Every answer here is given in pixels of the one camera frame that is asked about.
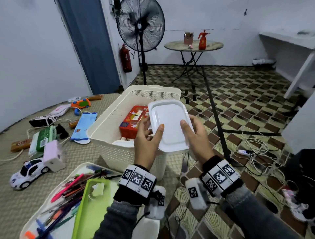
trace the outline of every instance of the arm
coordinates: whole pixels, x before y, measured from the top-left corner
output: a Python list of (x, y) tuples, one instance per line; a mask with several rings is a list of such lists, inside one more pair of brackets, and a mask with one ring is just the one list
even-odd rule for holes
[[(152, 130), (148, 130), (149, 125), (149, 117), (143, 119), (134, 140), (135, 165), (147, 172), (153, 165), (164, 131), (164, 125), (160, 125), (153, 137)], [(141, 196), (138, 193), (120, 186), (93, 239), (130, 239), (141, 204)]]
[[(218, 160), (211, 150), (207, 132), (197, 117), (190, 115), (195, 132), (182, 120), (180, 125), (188, 138), (190, 149), (196, 159), (203, 165), (203, 170), (208, 172), (212, 160)], [(265, 206), (257, 201), (255, 196), (241, 184), (232, 184), (227, 188), (228, 194), (221, 205), (223, 211), (242, 228), (246, 239), (292, 239), (299, 238), (280, 219), (276, 218)]]

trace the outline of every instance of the toy car wheel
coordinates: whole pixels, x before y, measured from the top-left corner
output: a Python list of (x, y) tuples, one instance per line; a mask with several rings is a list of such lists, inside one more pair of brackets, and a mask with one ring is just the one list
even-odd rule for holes
[(27, 188), (29, 185), (31, 184), (31, 182), (27, 181), (27, 182), (24, 182), (20, 185), (20, 189), (25, 189)]
[(49, 171), (49, 168), (48, 167), (44, 167), (40, 172), (42, 174), (44, 174), (44, 173), (47, 173), (48, 171)]

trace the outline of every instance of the pink pen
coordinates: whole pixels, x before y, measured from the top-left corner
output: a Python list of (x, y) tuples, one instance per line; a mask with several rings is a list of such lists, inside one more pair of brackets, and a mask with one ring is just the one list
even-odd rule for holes
[(50, 202), (54, 202), (54, 201), (56, 201), (57, 199), (59, 199), (65, 191), (67, 191), (70, 187), (72, 187), (72, 185), (76, 184), (76, 183), (80, 180), (80, 178), (82, 178), (83, 176), (84, 176), (84, 174), (82, 173), (82, 174), (81, 174), (79, 177), (77, 177), (72, 183), (70, 183), (69, 186), (65, 187), (63, 190), (61, 190), (60, 192), (58, 192), (58, 193), (52, 198), (52, 200), (51, 200)]

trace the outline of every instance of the red toy piano box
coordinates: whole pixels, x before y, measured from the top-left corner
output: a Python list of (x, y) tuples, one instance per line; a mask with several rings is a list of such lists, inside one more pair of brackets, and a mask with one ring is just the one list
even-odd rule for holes
[(137, 136), (140, 120), (148, 116), (149, 109), (147, 106), (134, 106), (119, 126), (121, 137), (135, 139)]

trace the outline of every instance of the fan pole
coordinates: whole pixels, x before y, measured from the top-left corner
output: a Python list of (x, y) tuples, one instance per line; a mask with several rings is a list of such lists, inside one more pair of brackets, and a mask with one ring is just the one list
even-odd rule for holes
[(146, 71), (148, 70), (148, 65), (146, 64), (146, 58), (144, 57), (144, 50), (143, 50), (143, 32), (139, 33), (139, 42), (141, 47), (141, 60), (142, 60), (142, 70), (143, 70), (143, 82), (146, 85)]

